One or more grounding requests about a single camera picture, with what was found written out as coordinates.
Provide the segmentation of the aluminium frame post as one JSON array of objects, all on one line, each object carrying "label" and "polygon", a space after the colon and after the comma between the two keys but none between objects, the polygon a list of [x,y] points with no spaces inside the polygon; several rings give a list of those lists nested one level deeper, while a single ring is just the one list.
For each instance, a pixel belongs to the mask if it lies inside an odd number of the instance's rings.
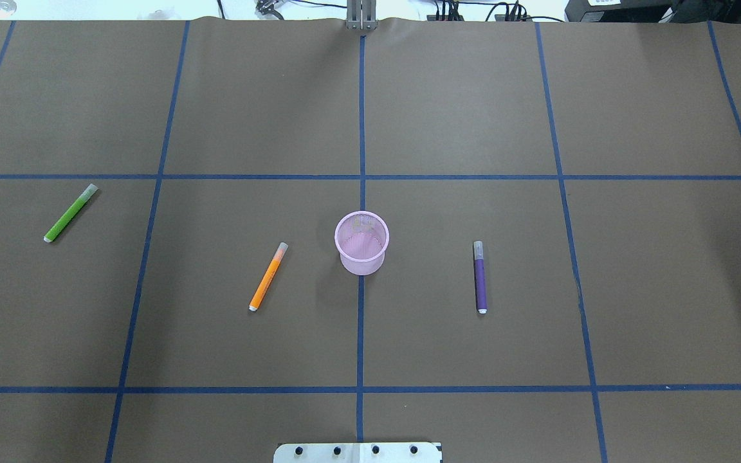
[{"label": "aluminium frame post", "polygon": [[346,2],[346,28],[348,30],[374,30],[378,26],[376,0],[348,0]]}]

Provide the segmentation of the purple highlighter pen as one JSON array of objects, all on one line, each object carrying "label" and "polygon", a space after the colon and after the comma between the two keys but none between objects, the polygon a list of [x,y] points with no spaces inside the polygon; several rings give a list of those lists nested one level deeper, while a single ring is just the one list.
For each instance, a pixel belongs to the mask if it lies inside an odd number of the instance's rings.
[{"label": "purple highlighter pen", "polygon": [[482,241],[473,242],[473,273],[475,282],[475,307],[478,314],[486,314],[488,313],[488,299],[486,299],[486,270],[484,244]]}]

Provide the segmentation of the metal base plate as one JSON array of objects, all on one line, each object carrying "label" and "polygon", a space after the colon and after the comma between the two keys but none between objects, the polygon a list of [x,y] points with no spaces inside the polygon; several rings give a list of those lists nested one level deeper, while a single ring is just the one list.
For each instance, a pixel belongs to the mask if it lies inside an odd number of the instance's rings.
[{"label": "metal base plate", "polygon": [[441,443],[330,442],[288,443],[274,451],[273,462],[442,462]]}]

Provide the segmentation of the pink mesh pen holder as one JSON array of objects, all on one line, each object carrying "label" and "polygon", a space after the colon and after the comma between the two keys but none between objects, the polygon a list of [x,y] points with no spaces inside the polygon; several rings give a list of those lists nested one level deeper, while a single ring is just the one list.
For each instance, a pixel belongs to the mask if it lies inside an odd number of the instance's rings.
[{"label": "pink mesh pen holder", "polygon": [[342,266],[353,275],[367,276],[382,267],[390,234],[382,217],[360,210],[341,218],[333,240]]}]

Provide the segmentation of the orange highlighter pen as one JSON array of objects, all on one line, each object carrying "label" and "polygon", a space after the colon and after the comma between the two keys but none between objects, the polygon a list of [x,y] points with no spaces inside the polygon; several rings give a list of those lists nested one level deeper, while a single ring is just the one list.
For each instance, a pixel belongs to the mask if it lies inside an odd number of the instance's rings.
[{"label": "orange highlighter pen", "polygon": [[279,246],[277,246],[276,252],[274,252],[273,257],[271,258],[270,263],[268,264],[268,267],[265,270],[265,273],[262,276],[258,287],[255,290],[255,294],[253,294],[250,300],[249,311],[251,313],[256,313],[256,311],[258,311],[261,307],[261,304],[264,301],[264,297],[267,295],[268,290],[270,290],[271,282],[273,281],[275,275],[277,274],[277,271],[279,270],[280,263],[282,263],[284,255],[286,254],[286,250],[288,250],[288,243],[281,241],[279,243]]}]

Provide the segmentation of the green highlighter pen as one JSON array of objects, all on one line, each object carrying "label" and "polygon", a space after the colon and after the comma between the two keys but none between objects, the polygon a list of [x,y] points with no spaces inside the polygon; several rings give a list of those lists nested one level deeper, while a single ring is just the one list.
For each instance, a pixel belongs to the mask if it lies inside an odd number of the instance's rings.
[{"label": "green highlighter pen", "polygon": [[94,196],[99,188],[95,184],[90,184],[81,194],[73,201],[73,203],[66,209],[66,211],[59,217],[58,220],[51,226],[49,231],[44,234],[43,241],[45,243],[52,243],[59,235],[73,222],[73,219],[80,213],[85,207],[86,203]]}]

